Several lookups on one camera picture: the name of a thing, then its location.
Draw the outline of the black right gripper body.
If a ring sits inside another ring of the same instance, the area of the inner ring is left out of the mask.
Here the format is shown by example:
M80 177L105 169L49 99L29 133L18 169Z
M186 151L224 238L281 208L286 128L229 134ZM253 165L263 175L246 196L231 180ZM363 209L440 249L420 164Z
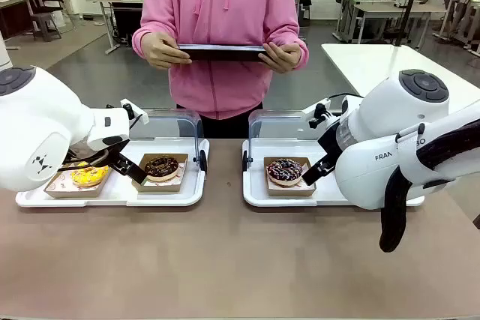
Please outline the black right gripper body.
M325 152L325 156L320 160L323 165L335 165L343 151L339 146L336 137L339 124L340 121L335 120L333 123L326 126L324 134L318 139L319 145Z

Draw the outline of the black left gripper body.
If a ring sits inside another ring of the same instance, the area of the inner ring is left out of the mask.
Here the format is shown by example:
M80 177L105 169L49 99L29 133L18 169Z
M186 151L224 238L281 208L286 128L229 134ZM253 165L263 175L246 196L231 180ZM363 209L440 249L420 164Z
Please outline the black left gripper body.
M107 148L108 155L106 158L106 163L108 167L116 171L129 170L129 168L131 167L131 161L122 154L122 150L129 142L129 140L124 140Z

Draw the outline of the person's left hand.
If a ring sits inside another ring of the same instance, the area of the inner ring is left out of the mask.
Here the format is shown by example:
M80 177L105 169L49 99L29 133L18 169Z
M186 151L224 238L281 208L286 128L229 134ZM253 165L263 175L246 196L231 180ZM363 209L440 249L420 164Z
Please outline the person's left hand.
M276 45L273 42L264 43L264 53L260 53L259 59L275 73L289 73L294 71L302 56L302 48L297 43Z

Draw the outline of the person's right hand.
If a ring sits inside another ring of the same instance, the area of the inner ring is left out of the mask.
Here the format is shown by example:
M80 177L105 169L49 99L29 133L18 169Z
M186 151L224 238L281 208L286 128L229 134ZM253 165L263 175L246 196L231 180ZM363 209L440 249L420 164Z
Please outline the person's right hand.
M169 70L172 66L191 64L191 58L178 48L176 40L163 32L144 35L141 50L145 60L153 67Z

